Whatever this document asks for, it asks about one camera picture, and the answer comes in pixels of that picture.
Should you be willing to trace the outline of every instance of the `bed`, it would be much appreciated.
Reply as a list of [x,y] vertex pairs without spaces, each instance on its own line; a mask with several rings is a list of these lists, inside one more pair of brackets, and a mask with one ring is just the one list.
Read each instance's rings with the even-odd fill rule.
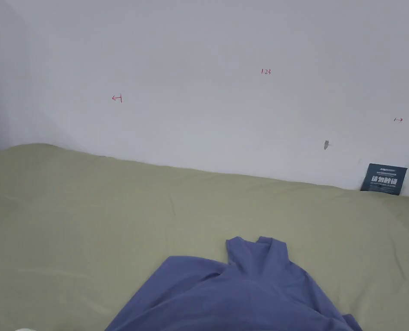
[[165,258],[226,262],[235,236],[286,242],[364,330],[409,330],[409,197],[45,144],[0,151],[0,330],[104,330]]

